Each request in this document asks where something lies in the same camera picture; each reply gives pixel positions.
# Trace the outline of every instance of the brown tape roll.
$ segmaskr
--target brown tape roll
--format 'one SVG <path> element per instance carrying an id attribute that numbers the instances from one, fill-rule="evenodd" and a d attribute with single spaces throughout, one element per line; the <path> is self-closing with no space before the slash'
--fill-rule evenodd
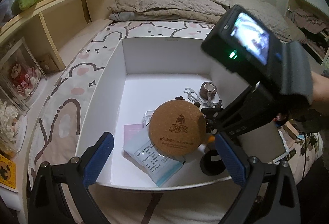
<path id="1" fill-rule="evenodd" d="M 167 101 L 153 113 L 149 136 L 164 153 L 183 156 L 204 142 L 206 121 L 194 104 L 182 100 Z"/>
<path id="2" fill-rule="evenodd" d="M 213 89 L 213 86 L 215 84 L 213 82 L 204 82 L 200 88 L 200 96 L 205 99 L 206 101 L 208 100 L 208 91 L 211 91 Z M 210 94 L 210 99 L 213 100 L 215 98 L 215 95 L 217 93 L 217 88 L 215 86 L 215 90 Z"/>

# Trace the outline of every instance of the metal screw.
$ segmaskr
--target metal screw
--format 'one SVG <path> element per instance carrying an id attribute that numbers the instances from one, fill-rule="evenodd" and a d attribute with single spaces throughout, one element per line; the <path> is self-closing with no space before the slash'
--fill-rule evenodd
<path id="1" fill-rule="evenodd" d="M 251 156 L 250 157 L 250 160 L 251 160 L 251 162 L 253 163 L 253 164 L 257 164 L 258 163 L 258 158 L 256 157 L 256 156 Z"/>
<path id="2" fill-rule="evenodd" d="M 79 160 L 80 160 L 80 158 L 79 158 L 78 156 L 74 156 L 74 157 L 72 157 L 72 158 L 70 159 L 70 162 L 71 162 L 72 164 L 76 164 L 76 163 L 79 162 Z"/>
<path id="3" fill-rule="evenodd" d="M 47 161 L 44 161 L 44 162 L 41 163 L 41 167 L 42 167 L 42 168 L 47 167 L 47 165 L 48 165 L 48 162 L 47 162 Z"/>
<path id="4" fill-rule="evenodd" d="M 288 167 L 289 166 L 287 161 L 282 161 L 281 164 L 283 165 L 283 167 Z"/>

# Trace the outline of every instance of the star print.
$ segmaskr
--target star print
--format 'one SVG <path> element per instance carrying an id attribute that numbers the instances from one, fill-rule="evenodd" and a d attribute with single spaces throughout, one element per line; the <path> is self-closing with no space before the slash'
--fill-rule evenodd
<path id="1" fill-rule="evenodd" d="M 89 87 L 91 87 L 91 86 L 96 86 L 96 82 L 95 82 L 96 80 L 94 80 L 94 81 L 92 81 L 91 83 L 89 83 L 88 85 L 89 85 Z"/>

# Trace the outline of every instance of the tape roll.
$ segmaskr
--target tape roll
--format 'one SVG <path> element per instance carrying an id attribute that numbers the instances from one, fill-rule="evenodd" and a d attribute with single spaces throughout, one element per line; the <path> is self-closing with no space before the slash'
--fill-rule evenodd
<path id="1" fill-rule="evenodd" d="M 215 98 L 215 95 L 217 93 L 217 88 L 213 82 L 204 82 L 200 88 L 200 96 L 208 100 L 208 91 L 211 91 L 213 88 L 215 88 L 212 93 L 210 94 L 210 99 L 213 100 Z"/>

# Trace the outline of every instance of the device screen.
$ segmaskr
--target device screen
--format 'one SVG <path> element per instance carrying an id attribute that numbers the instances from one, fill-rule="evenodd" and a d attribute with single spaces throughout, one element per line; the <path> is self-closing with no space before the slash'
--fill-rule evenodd
<path id="1" fill-rule="evenodd" d="M 250 16 L 241 12 L 236 19 L 231 36 L 254 55 L 263 65 L 269 55 L 269 33 L 263 30 Z"/>

